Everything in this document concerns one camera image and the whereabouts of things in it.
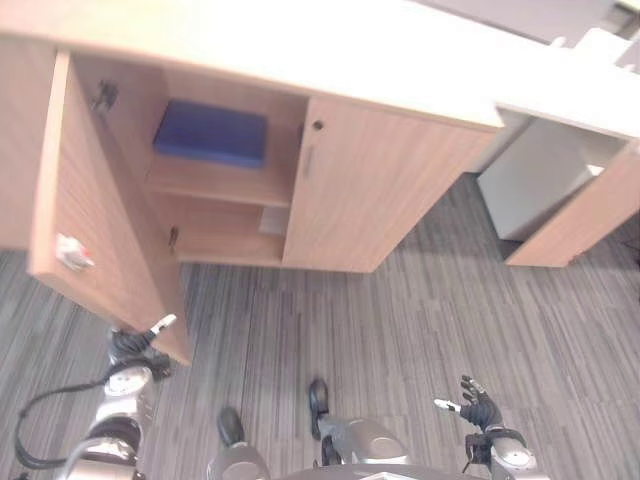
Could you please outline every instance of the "closed cabinet door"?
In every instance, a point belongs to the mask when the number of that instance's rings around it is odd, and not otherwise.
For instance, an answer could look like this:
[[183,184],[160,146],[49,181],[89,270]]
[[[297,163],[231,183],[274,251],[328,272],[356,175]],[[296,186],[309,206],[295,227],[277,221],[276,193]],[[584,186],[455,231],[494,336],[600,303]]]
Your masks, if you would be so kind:
[[284,265],[373,271],[495,133],[311,99]]
[[[29,247],[32,275],[116,326],[178,321],[154,346],[189,363],[179,266],[67,52],[55,59]],[[92,339],[100,342],[106,339]]]

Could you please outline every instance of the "blue box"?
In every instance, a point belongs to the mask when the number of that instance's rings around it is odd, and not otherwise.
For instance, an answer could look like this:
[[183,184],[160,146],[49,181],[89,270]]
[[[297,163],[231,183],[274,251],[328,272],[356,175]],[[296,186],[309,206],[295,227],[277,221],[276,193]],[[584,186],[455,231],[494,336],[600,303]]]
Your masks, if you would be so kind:
[[263,116],[171,100],[153,147],[165,155],[260,168],[266,139]]

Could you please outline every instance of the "cabinet shelf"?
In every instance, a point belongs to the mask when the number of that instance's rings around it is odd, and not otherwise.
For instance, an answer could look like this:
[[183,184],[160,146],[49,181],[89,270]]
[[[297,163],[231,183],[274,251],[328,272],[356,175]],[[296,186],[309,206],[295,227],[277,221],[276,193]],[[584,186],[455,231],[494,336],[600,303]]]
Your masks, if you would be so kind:
[[181,262],[282,266],[284,237],[258,232],[224,232],[187,227],[175,245]]
[[145,184],[162,193],[288,207],[293,195],[298,149],[297,132],[269,125],[263,168],[155,155]]

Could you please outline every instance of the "gray carpet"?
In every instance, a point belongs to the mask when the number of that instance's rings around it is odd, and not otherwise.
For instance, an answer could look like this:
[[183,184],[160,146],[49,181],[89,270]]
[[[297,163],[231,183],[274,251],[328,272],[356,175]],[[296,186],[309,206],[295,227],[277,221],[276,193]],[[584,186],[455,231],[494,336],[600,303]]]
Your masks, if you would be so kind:
[[[468,372],[552,478],[638,479],[640,272],[621,243],[637,247],[633,238],[637,219],[569,268],[508,268],[465,176],[372,275],[187,266],[195,358],[161,387],[142,469],[151,480],[203,479],[220,448],[216,412],[229,403],[275,476],[310,467],[319,448],[305,387],[321,374],[335,414],[375,417],[417,461],[456,472],[473,429],[432,398],[460,399]],[[10,436],[24,402],[98,377],[106,362],[105,324],[31,280],[24,262],[0,254],[0,478],[22,471]],[[66,451],[99,395],[39,408],[29,445]]]

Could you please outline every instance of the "desk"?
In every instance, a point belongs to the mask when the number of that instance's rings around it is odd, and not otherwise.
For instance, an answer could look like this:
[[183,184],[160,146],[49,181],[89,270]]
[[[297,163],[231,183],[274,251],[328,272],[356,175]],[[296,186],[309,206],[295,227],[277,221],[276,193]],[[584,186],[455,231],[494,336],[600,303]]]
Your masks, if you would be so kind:
[[[370,272],[491,143],[497,106],[640,136],[632,73],[411,2],[0,0],[0,34],[0,200],[20,213],[0,244],[112,323],[177,313],[158,346],[185,362],[180,261]],[[155,154],[170,98],[266,116],[266,166]],[[64,267],[59,233],[95,267]]]

